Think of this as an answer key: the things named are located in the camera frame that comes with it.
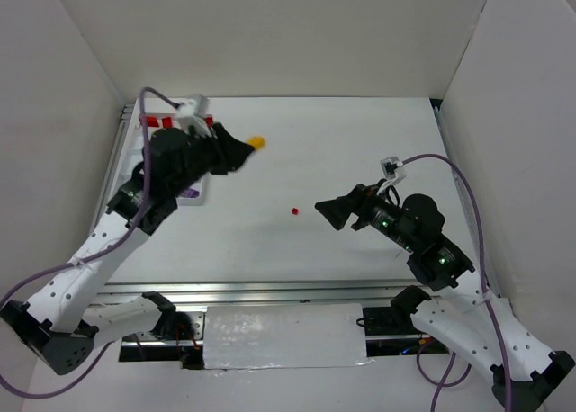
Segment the yellow long lego brick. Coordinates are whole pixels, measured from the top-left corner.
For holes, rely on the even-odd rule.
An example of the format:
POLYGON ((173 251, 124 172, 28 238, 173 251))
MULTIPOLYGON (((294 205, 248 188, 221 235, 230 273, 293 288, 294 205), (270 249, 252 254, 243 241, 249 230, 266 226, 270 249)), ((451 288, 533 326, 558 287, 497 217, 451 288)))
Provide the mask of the yellow long lego brick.
POLYGON ((255 136, 247 141, 247 144, 255 151, 258 151, 266 146, 266 140, 263 137, 255 136))

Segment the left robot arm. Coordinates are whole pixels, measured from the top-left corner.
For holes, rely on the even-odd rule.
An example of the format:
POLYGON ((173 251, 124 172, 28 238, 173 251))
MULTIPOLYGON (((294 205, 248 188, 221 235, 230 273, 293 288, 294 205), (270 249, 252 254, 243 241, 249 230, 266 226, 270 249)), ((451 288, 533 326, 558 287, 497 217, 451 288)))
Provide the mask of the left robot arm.
POLYGON ((78 368, 101 345, 139 332, 171 336, 180 312, 157 291, 129 302, 93 307, 123 262, 178 208, 178 196, 207 174, 240 169, 265 141, 233 138, 219 122, 207 131, 160 129, 144 138, 142 159, 109 200, 92 234, 42 289, 7 300, 1 318, 57 375, 78 368))

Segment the aluminium front rail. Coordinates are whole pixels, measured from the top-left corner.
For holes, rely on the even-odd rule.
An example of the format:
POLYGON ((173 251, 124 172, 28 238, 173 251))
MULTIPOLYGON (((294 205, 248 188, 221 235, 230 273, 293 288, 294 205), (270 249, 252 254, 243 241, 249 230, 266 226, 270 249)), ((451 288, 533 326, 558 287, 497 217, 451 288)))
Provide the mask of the aluminium front rail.
POLYGON ((409 286, 410 280, 309 282, 109 283, 96 295, 98 304, 120 304, 156 291, 177 305, 279 304, 384 301, 409 286))

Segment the white taped cover plate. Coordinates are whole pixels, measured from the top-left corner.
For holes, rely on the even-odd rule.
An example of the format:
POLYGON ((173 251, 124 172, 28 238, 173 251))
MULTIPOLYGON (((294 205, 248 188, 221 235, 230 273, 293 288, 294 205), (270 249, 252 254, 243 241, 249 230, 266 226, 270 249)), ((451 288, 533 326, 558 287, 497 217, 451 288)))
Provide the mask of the white taped cover plate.
POLYGON ((355 367, 369 362, 360 305, 210 307, 203 360, 210 370, 355 367))

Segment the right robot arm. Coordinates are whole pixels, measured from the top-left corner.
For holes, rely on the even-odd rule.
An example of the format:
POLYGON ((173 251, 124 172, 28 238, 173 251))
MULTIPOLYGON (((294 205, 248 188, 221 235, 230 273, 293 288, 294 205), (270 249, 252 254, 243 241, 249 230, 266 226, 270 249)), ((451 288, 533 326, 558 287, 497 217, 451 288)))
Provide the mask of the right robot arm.
POLYGON ((445 218, 432 198, 414 193, 395 205, 375 186, 359 184, 315 208, 336 230, 356 215, 354 230, 372 227, 409 252, 407 265, 418 285, 391 301, 394 322, 434 337, 465 359, 490 382, 500 404, 536 411, 574 368, 568 353, 543 344, 504 299, 482 290, 479 270, 443 234, 445 218))

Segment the white divided sorting tray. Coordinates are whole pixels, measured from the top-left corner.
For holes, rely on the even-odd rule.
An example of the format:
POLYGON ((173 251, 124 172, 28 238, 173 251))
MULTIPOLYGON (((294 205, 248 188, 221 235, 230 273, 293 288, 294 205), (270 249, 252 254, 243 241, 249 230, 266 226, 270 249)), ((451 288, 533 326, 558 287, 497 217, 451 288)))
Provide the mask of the white divided sorting tray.
MULTIPOLYGON (((182 161, 185 160, 183 154, 183 147, 178 147, 177 142, 183 142, 185 136, 177 136, 177 133, 181 128, 174 118, 174 114, 152 114, 148 115, 152 117, 157 117, 160 120, 169 116, 172 118, 173 127, 170 129, 158 129, 158 128, 148 128, 148 136, 150 142, 150 160, 152 165, 152 182, 155 184, 156 180, 160 179, 163 175, 165 178, 175 178, 176 172, 183 172, 182 161)), ((141 125, 138 122, 128 138, 128 145, 126 152, 121 157, 121 163, 119 166, 119 173, 116 188, 119 189, 122 184, 125 184, 130 178, 132 178, 133 169, 144 161, 144 138, 141 131, 141 125)), ((200 192, 200 196, 195 199, 181 198, 178 194, 176 201, 179 207, 184 206, 202 206, 206 200, 206 194, 208 190, 208 179, 200 177, 197 181, 189 184, 187 188, 194 188, 200 192)))

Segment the red rounded lego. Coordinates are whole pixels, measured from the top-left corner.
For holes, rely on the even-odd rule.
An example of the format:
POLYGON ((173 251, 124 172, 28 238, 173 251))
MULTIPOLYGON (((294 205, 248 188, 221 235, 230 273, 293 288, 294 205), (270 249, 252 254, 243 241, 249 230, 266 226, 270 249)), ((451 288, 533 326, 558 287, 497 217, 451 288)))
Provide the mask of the red rounded lego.
POLYGON ((161 122, 162 122, 162 127, 163 127, 164 129, 170 129, 170 128, 173 127, 172 118, 169 117, 169 116, 163 117, 163 118, 161 119, 161 122))

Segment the purple studded lego piece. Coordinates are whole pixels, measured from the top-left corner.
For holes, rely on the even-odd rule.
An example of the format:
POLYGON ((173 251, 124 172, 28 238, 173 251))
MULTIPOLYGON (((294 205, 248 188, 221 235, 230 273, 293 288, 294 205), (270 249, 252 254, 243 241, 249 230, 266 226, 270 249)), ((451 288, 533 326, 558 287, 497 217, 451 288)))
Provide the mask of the purple studded lego piece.
POLYGON ((187 198, 187 199, 195 199, 198 198, 199 196, 200 192, 194 188, 187 188, 180 194, 181 198, 187 198))

